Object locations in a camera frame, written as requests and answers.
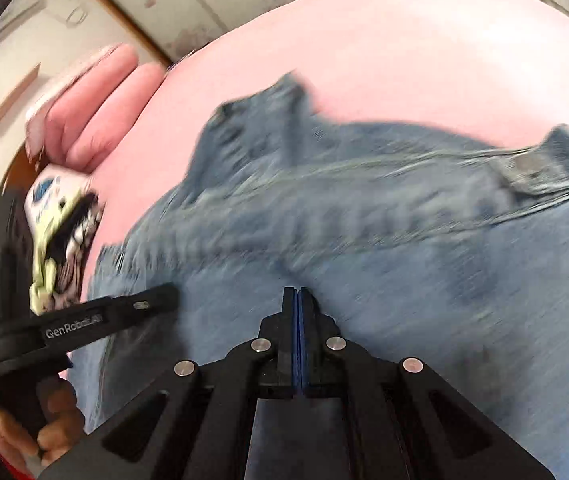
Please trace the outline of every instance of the black gripper frame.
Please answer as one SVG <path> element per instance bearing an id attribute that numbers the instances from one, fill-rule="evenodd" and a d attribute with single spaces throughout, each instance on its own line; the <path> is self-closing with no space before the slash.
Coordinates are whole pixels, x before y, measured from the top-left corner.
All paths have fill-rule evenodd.
<path id="1" fill-rule="evenodd" d="M 426 364 L 376 359 L 349 340 L 332 350 L 336 336 L 309 290 L 288 287 L 260 326 L 270 346 L 250 340 L 202 367 L 180 362 L 40 478 L 241 480 L 257 400 L 298 395 L 342 400 L 357 480 L 553 478 Z"/>
<path id="2" fill-rule="evenodd" d="M 39 384 L 72 367 L 68 352 L 178 307 L 171 284 L 0 322 L 0 404 L 36 440 L 47 424 Z"/>

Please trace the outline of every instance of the jeans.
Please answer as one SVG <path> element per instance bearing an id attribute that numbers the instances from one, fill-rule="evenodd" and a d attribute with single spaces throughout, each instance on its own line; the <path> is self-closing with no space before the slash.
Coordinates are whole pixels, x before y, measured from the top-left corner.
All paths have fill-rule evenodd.
<path id="1" fill-rule="evenodd" d="M 186 179 L 103 249 L 90 296 L 165 282 L 178 311 L 74 352 L 88 431 L 175 362 L 257 336 L 282 288 L 307 286 L 346 338 L 420 357 L 569 480 L 568 126 L 497 150 L 331 124 L 286 76 L 219 108 Z M 259 406 L 247 478 L 346 478 L 320 464 L 340 454 L 334 406 L 307 406 L 302 430 L 286 409 Z"/>

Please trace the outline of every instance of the belt loop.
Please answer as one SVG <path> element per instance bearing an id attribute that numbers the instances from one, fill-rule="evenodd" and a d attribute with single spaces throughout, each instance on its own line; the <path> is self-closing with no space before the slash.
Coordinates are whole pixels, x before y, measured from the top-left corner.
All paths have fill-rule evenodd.
<path id="1" fill-rule="evenodd" d="M 569 187 L 569 127 L 556 126 L 540 143 L 515 155 L 498 155 L 490 164 L 520 191 L 540 195 Z"/>

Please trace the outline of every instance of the waistband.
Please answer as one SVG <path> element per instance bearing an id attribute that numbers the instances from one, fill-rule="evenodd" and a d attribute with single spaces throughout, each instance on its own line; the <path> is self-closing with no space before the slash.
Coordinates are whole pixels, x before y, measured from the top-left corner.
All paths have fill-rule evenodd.
<path id="1" fill-rule="evenodd" d="M 500 150 L 411 124 L 332 124 L 289 78 L 221 107 L 185 181 L 103 248 L 96 273 L 371 250 L 567 200 L 566 125 Z"/>

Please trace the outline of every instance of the wooden trim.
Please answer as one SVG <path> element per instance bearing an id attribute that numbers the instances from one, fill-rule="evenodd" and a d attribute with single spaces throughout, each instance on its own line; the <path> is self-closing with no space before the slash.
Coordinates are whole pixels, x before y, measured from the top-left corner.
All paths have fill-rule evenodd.
<path id="1" fill-rule="evenodd" d="M 164 51 L 155 43 L 145 31 L 143 31 L 137 23 L 129 16 L 124 9 L 119 7 L 113 0 L 97 0 L 102 6 L 116 19 L 120 24 L 133 36 L 142 43 L 149 53 L 156 58 L 165 67 L 173 64 L 173 60 L 164 53 Z"/>
<path id="2" fill-rule="evenodd" d="M 29 85 L 33 83 L 40 72 L 40 63 L 34 66 L 14 87 L 14 89 L 8 93 L 8 95 L 2 99 L 0 103 L 0 121 L 7 115 L 7 112 L 11 110 L 11 107 L 16 103 L 20 96 L 29 88 Z"/>
<path id="3" fill-rule="evenodd" d="M 29 191 L 30 187 L 33 186 L 36 181 L 38 174 L 48 163 L 49 159 L 44 152 L 35 160 L 29 160 L 26 156 L 26 148 L 23 142 L 0 181 L 0 191 L 2 193 L 7 189 Z"/>

